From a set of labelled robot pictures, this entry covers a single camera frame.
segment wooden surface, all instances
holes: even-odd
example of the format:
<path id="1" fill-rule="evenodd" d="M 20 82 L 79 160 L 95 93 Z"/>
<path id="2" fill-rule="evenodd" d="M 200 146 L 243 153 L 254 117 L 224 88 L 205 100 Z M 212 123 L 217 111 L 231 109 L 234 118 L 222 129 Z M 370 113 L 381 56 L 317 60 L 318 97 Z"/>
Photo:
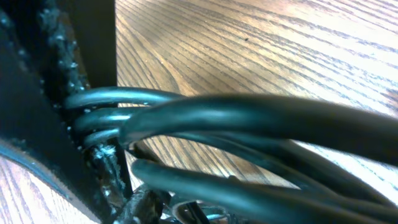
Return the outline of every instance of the wooden surface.
<path id="1" fill-rule="evenodd" d="M 398 117 L 397 0 L 118 0 L 116 12 L 121 86 L 301 96 Z M 171 166 L 289 185 L 196 143 L 149 144 Z M 396 168 L 310 149 L 398 203 Z M 5 160 L 0 187 L 0 223 L 90 222 Z"/>

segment black rubber hose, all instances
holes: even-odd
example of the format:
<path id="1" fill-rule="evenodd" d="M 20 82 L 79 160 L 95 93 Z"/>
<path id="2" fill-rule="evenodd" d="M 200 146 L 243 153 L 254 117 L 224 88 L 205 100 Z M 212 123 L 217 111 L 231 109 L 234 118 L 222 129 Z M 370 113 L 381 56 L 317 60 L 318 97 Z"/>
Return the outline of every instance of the black rubber hose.
<path id="1" fill-rule="evenodd" d="M 172 215 L 184 224 L 210 224 L 209 219 L 207 219 L 207 216 L 199 205 L 195 203 L 195 200 L 187 200 L 174 195 L 171 199 L 170 207 Z M 200 216 L 190 217 L 185 210 L 188 210 L 191 214 L 200 214 Z"/>
<path id="2" fill-rule="evenodd" d="M 113 132 L 115 133 L 113 137 L 117 137 L 117 132 L 116 131 Z M 328 187 L 325 187 L 324 185 L 318 183 L 316 180 L 313 180 L 307 177 L 306 175 L 297 172 L 296 170 L 285 165 L 282 161 L 279 161 L 276 158 L 268 156 L 263 152 L 253 150 L 245 146 L 241 146 L 239 144 L 233 143 L 228 140 L 218 139 L 211 136 L 189 134 L 189 133 L 175 133 L 175 134 L 169 134 L 169 136 L 175 138 L 187 139 L 202 144 L 206 144 L 209 146 L 217 147 L 218 149 L 234 154 L 235 156 L 241 157 L 242 159 L 250 161 L 259 167 L 262 167 L 270 172 L 273 172 L 276 175 L 279 175 L 281 178 L 290 181 L 291 183 L 295 184 L 297 187 L 300 187 L 302 190 L 309 190 L 328 195 L 336 195 L 336 193 L 334 193 L 334 191 L 330 190 Z M 90 143 L 93 143 L 94 141 L 92 140 L 91 135 L 89 137 L 90 137 Z M 145 149 L 137 150 L 136 152 L 131 152 L 131 153 L 133 156 L 137 158 L 147 159 L 150 161 L 157 162 L 157 159 L 155 159 L 154 156 L 148 155 L 148 150 Z"/>
<path id="3" fill-rule="evenodd" d="M 132 171 L 150 186 L 216 203 L 253 220 L 270 223 L 382 223 L 300 194 L 260 190 L 234 180 L 161 166 L 150 161 L 135 161 Z"/>
<path id="4" fill-rule="evenodd" d="M 85 132 L 92 129 L 106 129 L 121 126 L 123 122 L 129 119 L 132 115 L 144 109 L 145 108 L 140 107 L 98 109 L 80 116 L 75 121 L 74 130 Z M 331 190 L 334 190 L 335 192 L 348 197 L 369 200 L 371 202 L 382 203 L 389 207 L 395 207 L 394 203 L 392 203 L 388 198 L 385 198 L 379 192 L 375 191 L 368 184 L 365 184 L 357 177 L 349 174 L 347 171 L 336 166 L 322 156 L 319 156 L 292 141 L 268 139 L 244 133 L 225 132 L 214 134 L 219 136 L 220 139 L 211 136 L 187 133 L 171 134 L 171 136 L 207 144 L 225 150 L 235 156 L 242 157 L 257 166 L 268 169 L 269 171 L 281 176 L 297 185 L 302 190 L 314 190 L 316 192 L 323 191 L 328 194 L 331 194 Z M 93 142 L 91 136 L 88 136 L 87 138 L 90 139 L 90 144 L 100 143 L 100 141 L 103 140 L 99 139 L 98 142 Z M 275 164 L 275 158 L 271 158 L 267 155 L 274 156 L 275 158 L 278 158 L 279 161 Z M 143 155 L 136 155 L 136 157 L 141 159 L 145 158 Z"/>
<path id="5" fill-rule="evenodd" d="M 174 100 L 126 121 L 119 142 L 126 145 L 159 134 L 195 131 L 294 139 L 398 165 L 398 120 L 284 96 L 213 95 Z"/>
<path id="6" fill-rule="evenodd" d="M 104 143 L 106 140 L 115 138 L 119 136 L 119 129 L 110 129 L 110 130 L 105 130 L 105 131 L 98 131 L 93 134 L 88 135 L 84 141 L 83 145 L 84 147 L 91 147 L 95 146 L 97 144 Z"/>
<path id="7" fill-rule="evenodd" d="M 126 149 L 135 158 L 146 159 L 158 164 L 164 164 L 157 154 L 142 141 L 135 143 L 132 149 Z"/>
<path id="8" fill-rule="evenodd" d="M 111 129 L 120 127 L 133 114 L 145 109 L 145 107 L 125 107 L 125 108 L 101 108 L 93 110 L 78 117 L 73 130 L 84 133 L 96 129 Z"/>
<path id="9" fill-rule="evenodd" d="M 239 182 L 237 178 L 231 178 L 231 176 L 229 176 L 228 179 Z M 377 220 L 381 220 L 388 223 L 398 223 L 398 209 L 396 208 L 389 208 L 380 204 L 365 202 L 363 200 L 357 200 L 352 198 L 346 198 L 340 195 L 330 196 L 325 194 L 317 194 L 315 192 L 302 191 L 299 189 L 291 189 L 291 188 L 279 187 L 274 185 L 255 184 L 250 182 L 242 182 L 242 183 L 258 188 L 259 190 L 268 189 L 268 190 L 278 190 L 293 195 L 299 194 L 310 200 L 347 209 L 352 212 L 369 216 Z"/>
<path id="10" fill-rule="evenodd" d="M 350 174 L 328 159 L 314 153 L 291 140 L 269 139 L 245 133 L 217 133 L 223 139 L 256 149 L 281 161 L 288 161 L 289 166 L 334 192 L 345 196 L 396 208 L 382 193 Z"/>
<path id="11" fill-rule="evenodd" d="M 150 102 L 150 104 L 156 105 L 158 103 L 180 97 L 183 96 L 164 91 L 153 91 L 140 88 L 121 88 L 120 90 L 119 88 L 111 87 L 95 89 L 95 91 L 88 90 L 76 94 L 73 98 L 67 99 L 65 106 L 67 108 L 77 108 L 80 106 L 94 104 L 97 105 L 101 103 L 114 103 L 116 100 L 123 100 L 123 102 L 127 103 Z M 87 99 L 95 99 L 95 103 L 90 102 Z M 143 108 L 134 108 L 132 109 L 132 112 L 135 113 L 136 110 L 140 109 Z M 110 110 L 111 111 L 106 111 L 104 109 L 102 112 L 101 110 L 97 110 L 98 112 L 93 111 L 83 115 L 81 118 L 78 118 L 75 123 L 76 130 L 88 131 L 89 129 L 101 129 L 119 126 L 123 123 L 121 117 L 127 115 L 130 109 L 112 108 Z M 108 112 L 117 113 L 120 116 L 118 118 L 109 118 L 107 117 Z M 97 122 L 95 119 L 96 116 L 101 116 L 101 118 L 97 119 Z M 96 137 L 104 136 L 105 133 L 94 133 L 93 135 L 88 136 L 85 145 L 92 146 L 96 143 L 100 143 L 101 138 Z M 261 150 L 267 154 L 281 159 L 282 161 L 289 161 L 289 166 L 291 166 L 293 169 L 308 175 L 309 177 L 319 181 L 339 194 L 395 207 L 395 204 L 393 204 L 379 192 L 375 191 L 368 184 L 362 182 L 357 177 L 351 175 L 344 169 L 338 167 L 322 156 L 304 149 L 292 141 L 274 140 L 264 138 L 263 136 L 259 137 L 244 133 L 222 133 L 220 136 L 244 146 Z"/>
<path id="12" fill-rule="evenodd" d="M 102 87 L 69 96 L 63 105 L 67 110 L 110 103 L 154 105 L 180 97 L 183 96 L 176 93 L 145 88 Z"/>
<path id="13" fill-rule="evenodd" d="M 176 205 L 175 202 L 170 202 L 170 207 L 172 207 L 172 209 L 168 209 L 165 208 L 163 209 L 163 213 L 166 215 L 172 215 L 173 213 L 173 206 Z M 203 213 L 206 215 L 207 219 L 209 219 L 209 221 L 214 221 L 214 220 L 220 220 L 223 218 L 226 218 L 226 211 L 225 209 L 218 207 L 218 206 L 214 206 L 214 205 L 205 205 L 205 204 L 199 204 L 200 209 L 203 211 Z"/>

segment wood grain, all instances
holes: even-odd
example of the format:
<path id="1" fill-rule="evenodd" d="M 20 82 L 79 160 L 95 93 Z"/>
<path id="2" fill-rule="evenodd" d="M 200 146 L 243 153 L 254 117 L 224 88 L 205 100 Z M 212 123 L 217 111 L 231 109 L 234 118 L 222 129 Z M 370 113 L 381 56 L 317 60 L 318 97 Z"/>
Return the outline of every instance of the wood grain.
<path id="1" fill-rule="evenodd" d="M 121 86 L 301 96 L 398 117 L 396 0 L 118 0 L 116 14 Z M 194 142 L 148 143 L 171 166 L 290 185 Z M 307 147 L 398 203 L 396 167 Z M 90 222 L 15 164 L 0 160 L 0 172 L 0 221 Z"/>

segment bundle of cables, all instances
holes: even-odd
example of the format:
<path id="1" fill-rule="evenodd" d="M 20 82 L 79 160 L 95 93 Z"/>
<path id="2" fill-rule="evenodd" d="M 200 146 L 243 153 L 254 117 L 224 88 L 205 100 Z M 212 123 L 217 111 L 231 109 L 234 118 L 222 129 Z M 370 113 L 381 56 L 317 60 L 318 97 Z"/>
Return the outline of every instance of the bundle of cables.
<path id="1" fill-rule="evenodd" d="M 175 192 L 182 223 L 211 223 L 196 200 L 266 223 L 397 223 L 396 205 L 357 177 L 291 139 L 398 165 L 398 120 L 325 102 L 273 95 L 184 97 L 142 88 L 109 87 L 70 96 L 65 108 L 111 103 L 75 120 L 90 133 L 84 146 L 111 138 L 137 157 L 131 169 L 147 185 Z M 217 147 L 265 168 L 300 189 L 240 182 L 167 167 L 142 140 L 158 135 Z M 187 216 L 182 205 L 196 214 Z"/>

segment insulated wire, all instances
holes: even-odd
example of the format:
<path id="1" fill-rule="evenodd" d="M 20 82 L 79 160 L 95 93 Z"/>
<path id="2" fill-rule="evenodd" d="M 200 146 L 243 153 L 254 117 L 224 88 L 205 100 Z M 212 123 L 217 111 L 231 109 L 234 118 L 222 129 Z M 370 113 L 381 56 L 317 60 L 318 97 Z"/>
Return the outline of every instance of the insulated wire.
<path id="1" fill-rule="evenodd" d="M 74 95 L 73 98 L 67 99 L 65 107 L 78 108 L 81 106 L 97 105 L 102 103 L 115 103 L 118 102 L 118 100 L 122 100 L 125 103 L 144 102 L 150 105 L 156 105 L 157 103 L 181 97 L 182 96 L 174 93 L 131 87 L 99 88 Z M 142 109 L 144 108 L 99 109 L 78 118 L 75 123 L 75 129 L 77 131 L 87 131 L 89 129 L 120 126 L 127 117 Z M 115 116 L 107 118 L 107 114 L 113 114 Z M 368 184 L 362 182 L 357 177 L 351 175 L 322 156 L 319 156 L 292 141 L 275 140 L 244 133 L 223 132 L 221 134 L 218 133 L 218 135 L 221 138 L 229 139 L 232 142 L 275 156 L 282 161 L 289 161 L 289 166 L 292 168 L 319 181 L 339 194 L 395 207 L 390 200 L 375 191 Z M 97 144 L 106 139 L 105 136 L 109 138 L 117 137 L 118 131 L 114 129 L 91 134 L 85 139 L 85 145 L 92 146 Z"/>
<path id="2" fill-rule="evenodd" d="M 122 145 L 159 134 L 228 131 L 294 139 L 398 165 L 398 120 L 284 96 L 213 95 L 150 107 L 127 120 Z"/>
<path id="3" fill-rule="evenodd" d="M 98 109 L 93 111 L 89 114 L 86 114 L 80 118 L 78 118 L 75 122 L 75 130 L 76 131 L 87 131 L 89 129 L 97 129 L 97 128 L 112 128 L 117 125 L 121 125 L 123 121 L 129 118 L 128 114 L 136 113 L 136 110 L 127 110 L 123 108 L 119 110 L 117 108 L 105 108 L 105 109 Z M 224 140 L 220 138 L 215 138 L 213 136 L 204 136 L 201 134 L 192 134 L 192 133 L 175 133 L 171 134 L 170 136 L 175 138 L 182 138 L 187 139 L 195 142 L 199 142 L 202 144 L 206 144 L 209 146 L 216 147 L 218 149 L 224 150 L 235 156 L 241 157 L 247 161 L 252 162 L 253 164 L 260 166 L 264 169 L 273 172 L 276 175 L 279 175 L 283 179 L 290 181 L 291 183 L 295 184 L 297 187 L 300 187 L 302 190 L 311 190 L 314 192 L 323 192 L 325 194 L 335 195 L 335 193 L 330 190 L 329 188 L 325 187 L 324 185 L 318 183 L 317 181 L 307 177 L 306 175 L 297 172 L 296 170 L 290 168 L 289 166 L 285 165 L 282 161 L 269 156 L 261 151 L 253 150 L 248 147 L 236 144 L 229 140 Z M 90 144 L 93 143 L 92 138 L 89 136 Z M 148 147 L 142 145 L 139 142 L 141 148 L 144 150 L 133 150 L 131 153 L 140 159 L 150 159 L 151 157 L 156 157 L 155 154 L 147 155 L 148 153 L 152 152 Z"/>
<path id="4" fill-rule="evenodd" d="M 311 200 L 306 195 L 259 189 L 235 180 L 136 160 L 134 175 L 146 184 L 216 203 L 253 220 L 269 223 L 383 223 L 360 214 Z"/>

